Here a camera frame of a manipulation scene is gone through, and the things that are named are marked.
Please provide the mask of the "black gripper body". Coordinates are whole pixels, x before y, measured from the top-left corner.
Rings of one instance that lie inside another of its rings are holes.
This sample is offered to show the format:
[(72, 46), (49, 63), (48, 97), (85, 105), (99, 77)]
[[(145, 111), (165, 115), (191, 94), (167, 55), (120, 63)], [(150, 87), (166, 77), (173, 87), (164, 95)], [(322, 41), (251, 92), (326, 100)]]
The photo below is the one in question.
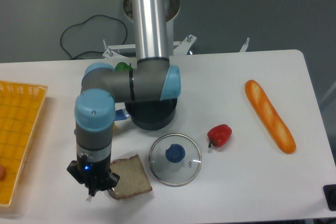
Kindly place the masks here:
[(97, 191), (105, 191), (114, 188), (120, 179), (120, 176), (113, 173), (110, 168), (111, 155), (105, 159), (90, 162), (87, 156), (79, 157), (75, 161), (71, 161), (67, 167), (67, 171), (80, 184), (84, 184), (88, 188), (91, 179), (97, 181)]

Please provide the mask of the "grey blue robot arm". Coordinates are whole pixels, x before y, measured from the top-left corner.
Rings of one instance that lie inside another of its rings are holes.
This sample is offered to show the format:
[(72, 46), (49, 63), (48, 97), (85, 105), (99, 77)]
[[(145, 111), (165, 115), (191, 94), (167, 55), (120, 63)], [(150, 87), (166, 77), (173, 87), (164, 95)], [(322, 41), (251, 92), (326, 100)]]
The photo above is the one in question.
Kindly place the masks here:
[(115, 104), (175, 99), (181, 93), (177, 66), (166, 28), (164, 0), (132, 0), (137, 67), (116, 71), (103, 62), (91, 64), (76, 98), (76, 160), (67, 170), (89, 195), (115, 187), (110, 169)]

